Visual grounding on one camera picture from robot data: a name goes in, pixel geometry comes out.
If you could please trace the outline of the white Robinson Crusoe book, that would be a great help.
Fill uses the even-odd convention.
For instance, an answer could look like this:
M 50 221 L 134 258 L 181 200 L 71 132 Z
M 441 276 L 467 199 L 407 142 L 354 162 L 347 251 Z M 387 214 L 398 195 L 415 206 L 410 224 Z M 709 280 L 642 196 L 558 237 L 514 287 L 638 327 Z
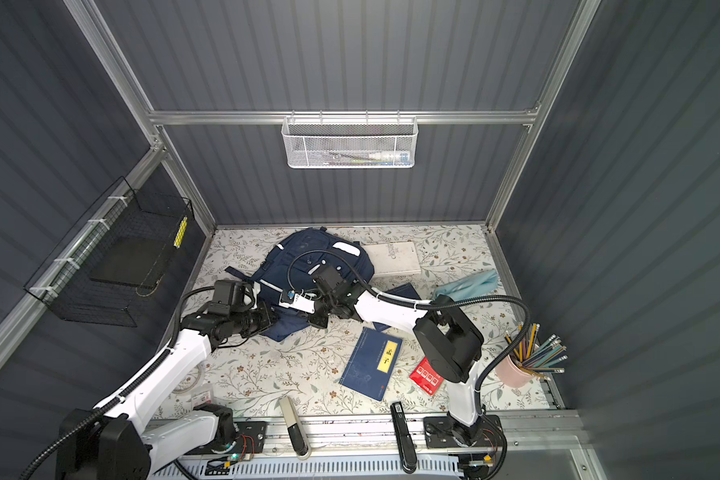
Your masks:
M 410 276 L 421 273 L 414 242 L 366 245 L 365 251 L 374 266 L 375 277 Z

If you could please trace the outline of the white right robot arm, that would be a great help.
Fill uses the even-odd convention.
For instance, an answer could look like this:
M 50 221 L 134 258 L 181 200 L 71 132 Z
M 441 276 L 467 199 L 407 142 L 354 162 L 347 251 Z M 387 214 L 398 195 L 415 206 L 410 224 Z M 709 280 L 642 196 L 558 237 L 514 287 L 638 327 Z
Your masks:
M 478 361 L 484 337 L 464 312 L 447 297 L 435 301 L 389 295 L 362 279 L 343 278 L 331 265 L 316 268 L 310 292 L 291 290 L 281 299 L 307 313 L 310 321 L 330 315 L 384 324 L 412 334 L 426 360 L 446 383 L 448 414 L 463 427 L 481 415 L 476 397 Z

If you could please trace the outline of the navy blue student backpack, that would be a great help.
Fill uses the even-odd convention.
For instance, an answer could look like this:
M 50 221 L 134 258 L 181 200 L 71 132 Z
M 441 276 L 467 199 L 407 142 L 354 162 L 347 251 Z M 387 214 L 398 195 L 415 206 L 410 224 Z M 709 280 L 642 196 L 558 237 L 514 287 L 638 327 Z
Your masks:
M 370 281 L 374 265 L 358 242 L 333 235 L 323 227 L 306 228 L 290 234 L 277 243 L 251 275 L 229 266 L 225 272 L 233 277 L 260 285 L 260 297 L 273 307 L 278 320 L 263 335 L 276 342 L 309 326 L 325 328 L 327 319 L 309 320 L 309 314 L 280 305 L 281 297 L 290 291 L 323 295 L 313 276 L 326 267 L 332 268 L 342 283 Z

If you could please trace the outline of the dark blue thin notebook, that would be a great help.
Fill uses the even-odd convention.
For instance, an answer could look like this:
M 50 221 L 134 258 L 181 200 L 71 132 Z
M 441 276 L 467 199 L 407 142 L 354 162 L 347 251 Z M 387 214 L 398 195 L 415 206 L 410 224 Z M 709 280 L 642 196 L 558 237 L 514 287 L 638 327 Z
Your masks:
M 394 295 L 394 296 L 402 297 L 405 299 L 411 299 L 411 300 L 420 300 L 421 299 L 421 296 L 419 295 L 419 293 L 416 291 L 416 289 L 410 282 L 407 282 L 405 284 L 401 284 L 397 287 L 389 289 L 389 290 L 387 290 L 387 293 Z M 381 323 L 376 323 L 376 322 L 373 323 L 373 326 L 374 326 L 374 329 L 379 332 L 384 332 L 385 330 L 387 330 L 389 328 L 389 326 L 386 324 L 381 324 Z

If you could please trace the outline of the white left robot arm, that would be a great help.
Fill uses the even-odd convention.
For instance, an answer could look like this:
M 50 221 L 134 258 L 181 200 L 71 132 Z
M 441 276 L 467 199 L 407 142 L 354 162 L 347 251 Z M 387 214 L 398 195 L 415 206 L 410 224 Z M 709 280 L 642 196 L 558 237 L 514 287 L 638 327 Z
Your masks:
M 92 410 L 75 410 L 60 427 L 58 479 L 146 479 L 196 448 L 227 454 L 242 447 L 232 410 L 206 404 L 155 430 L 147 428 L 187 374 L 229 344 L 272 326 L 277 315 L 257 283 L 221 280 L 210 301 L 173 322 L 167 344 Z

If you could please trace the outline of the blue notebook with yellow label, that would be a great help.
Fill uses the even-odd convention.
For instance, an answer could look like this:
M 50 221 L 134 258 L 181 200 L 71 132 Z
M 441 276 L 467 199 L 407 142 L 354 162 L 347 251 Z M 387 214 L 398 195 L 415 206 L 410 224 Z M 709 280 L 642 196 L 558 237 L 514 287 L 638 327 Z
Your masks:
M 339 384 L 370 399 L 381 401 L 387 391 L 402 344 L 401 338 L 364 328 Z

